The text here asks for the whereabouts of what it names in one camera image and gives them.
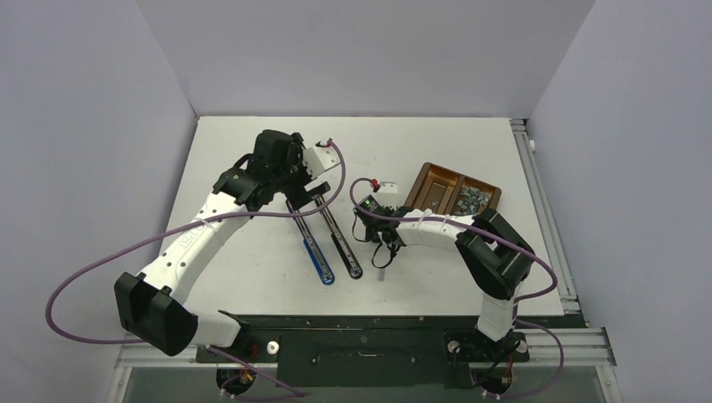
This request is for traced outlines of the black stapler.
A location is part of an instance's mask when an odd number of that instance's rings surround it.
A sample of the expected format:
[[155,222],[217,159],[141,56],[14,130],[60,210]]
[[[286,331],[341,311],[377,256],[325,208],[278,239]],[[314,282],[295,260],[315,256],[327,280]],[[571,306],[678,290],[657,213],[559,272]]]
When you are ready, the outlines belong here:
[[326,206],[326,201],[324,197],[318,196],[314,199],[314,202],[317,207],[322,208],[320,214],[324,219],[325,223],[327,224],[327,227],[330,231],[331,240],[334,243],[334,246],[341,257],[341,260],[343,261],[343,264],[349,276],[354,280],[361,279],[364,274],[363,269],[360,263],[358,262],[355,254],[353,253],[353,250],[350,248],[350,245],[348,244],[346,237],[341,231],[341,228],[338,226],[336,219],[332,215],[329,208]]

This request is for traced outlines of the blue stapler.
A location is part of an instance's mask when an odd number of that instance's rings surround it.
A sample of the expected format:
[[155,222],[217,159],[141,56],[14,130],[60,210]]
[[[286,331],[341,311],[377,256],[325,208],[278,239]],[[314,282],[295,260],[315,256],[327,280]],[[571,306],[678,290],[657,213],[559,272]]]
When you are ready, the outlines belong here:
[[335,281],[332,269],[305,219],[303,217],[294,217],[293,220],[300,231],[302,242],[309,254],[320,281],[324,285],[332,285]]

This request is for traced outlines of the brown plastic tray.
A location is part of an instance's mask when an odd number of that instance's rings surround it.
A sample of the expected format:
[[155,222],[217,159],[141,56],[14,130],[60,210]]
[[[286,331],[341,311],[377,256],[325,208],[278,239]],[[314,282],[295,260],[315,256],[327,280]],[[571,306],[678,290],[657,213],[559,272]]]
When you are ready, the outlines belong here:
[[502,194],[499,187],[430,162],[422,165],[405,205],[423,211],[430,209],[436,214],[457,216],[454,214],[455,202],[464,186],[477,187],[489,193],[491,199],[485,209],[497,208]]

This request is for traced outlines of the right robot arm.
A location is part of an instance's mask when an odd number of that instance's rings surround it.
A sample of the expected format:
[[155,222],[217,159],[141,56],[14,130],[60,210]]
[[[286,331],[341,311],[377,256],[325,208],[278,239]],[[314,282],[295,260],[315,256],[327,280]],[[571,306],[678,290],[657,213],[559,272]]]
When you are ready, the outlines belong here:
[[366,238],[386,245],[391,254],[410,246],[459,254],[483,293],[474,337],[476,352],[496,359],[507,349],[516,298],[531,272],[533,250],[496,210],[452,217],[412,207],[393,210],[373,196],[365,197],[353,210],[366,227]]

